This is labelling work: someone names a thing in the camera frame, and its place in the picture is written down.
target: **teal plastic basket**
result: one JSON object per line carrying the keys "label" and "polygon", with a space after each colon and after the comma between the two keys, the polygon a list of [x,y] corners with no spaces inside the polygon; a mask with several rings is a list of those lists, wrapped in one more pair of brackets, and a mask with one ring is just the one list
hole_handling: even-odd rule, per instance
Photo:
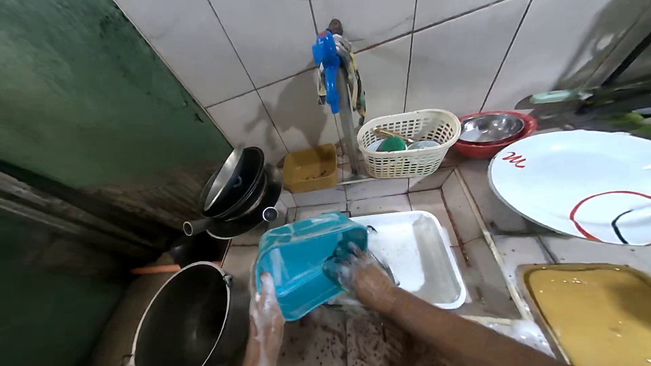
{"label": "teal plastic basket", "polygon": [[262,272],[271,273],[283,316],[297,320],[344,292],[325,275],[323,264],[337,246],[347,251],[350,242],[367,250],[366,227],[339,212],[269,230],[260,238],[256,286],[259,290]]}

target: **white tray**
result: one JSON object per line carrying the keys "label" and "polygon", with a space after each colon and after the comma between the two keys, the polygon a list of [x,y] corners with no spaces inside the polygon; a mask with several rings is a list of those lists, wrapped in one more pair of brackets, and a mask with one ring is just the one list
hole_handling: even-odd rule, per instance
{"label": "white tray", "polygon": [[465,302],[464,280],[450,238],[434,215],[408,211],[351,220],[375,228],[368,248],[389,265],[400,288],[442,309],[456,309]]}

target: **large white plate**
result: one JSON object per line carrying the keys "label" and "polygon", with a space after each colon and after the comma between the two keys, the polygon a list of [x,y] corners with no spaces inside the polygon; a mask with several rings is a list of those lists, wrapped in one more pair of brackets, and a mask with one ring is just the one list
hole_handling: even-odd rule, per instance
{"label": "large white plate", "polygon": [[495,155],[488,176],[504,203],[554,231],[651,244],[651,141],[584,130],[534,135]]}

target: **stacked pans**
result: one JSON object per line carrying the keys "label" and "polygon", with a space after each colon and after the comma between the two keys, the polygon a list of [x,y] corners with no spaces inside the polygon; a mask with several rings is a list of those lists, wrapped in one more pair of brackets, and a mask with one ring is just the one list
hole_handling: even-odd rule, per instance
{"label": "stacked pans", "polygon": [[186,221],[183,231],[192,236],[208,231],[213,237],[230,239],[272,221],[282,189],[282,176],[264,164],[257,147],[235,148],[220,170],[204,186],[199,208],[206,218]]}

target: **dish rack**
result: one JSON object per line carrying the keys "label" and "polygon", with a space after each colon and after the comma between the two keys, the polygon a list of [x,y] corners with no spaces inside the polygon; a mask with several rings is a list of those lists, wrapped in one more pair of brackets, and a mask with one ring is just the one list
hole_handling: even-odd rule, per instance
{"label": "dish rack", "polygon": [[[369,150],[371,144],[382,139],[373,132],[377,127],[414,141],[435,141],[439,146],[391,152]],[[436,171],[460,134],[461,122],[451,112],[422,109],[368,121],[359,129],[357,143],[364,156],[367,173],[374,178],[411,178]]]}

